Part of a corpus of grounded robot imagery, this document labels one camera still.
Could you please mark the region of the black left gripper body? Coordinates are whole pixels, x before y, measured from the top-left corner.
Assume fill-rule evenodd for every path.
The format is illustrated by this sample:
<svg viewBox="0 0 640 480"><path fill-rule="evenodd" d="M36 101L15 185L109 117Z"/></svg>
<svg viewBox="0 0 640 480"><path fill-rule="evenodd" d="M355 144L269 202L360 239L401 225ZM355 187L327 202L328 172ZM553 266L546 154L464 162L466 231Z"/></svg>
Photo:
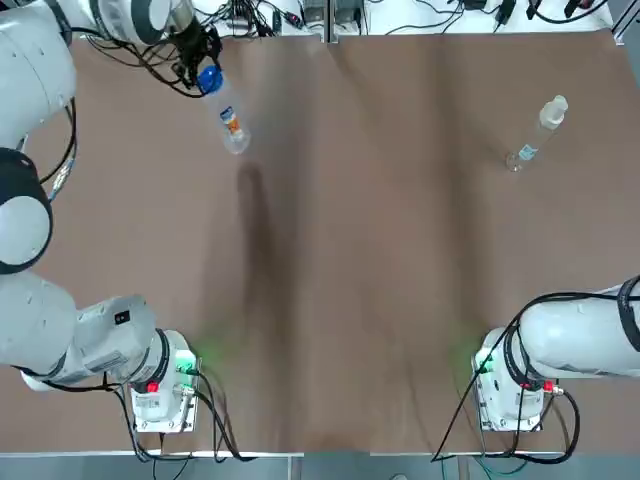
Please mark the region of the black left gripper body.
<svg viewBox="0 0 640 480"><path fill-rule="evenodd" d="M221 41L215 27L208 28L200 23L191 23L181 32L172 30L170 33L170 42L176 47L179 60L193 60L198 63L198 66L205 59L210 59L207 56L207 41L209 39Z"/></svg>

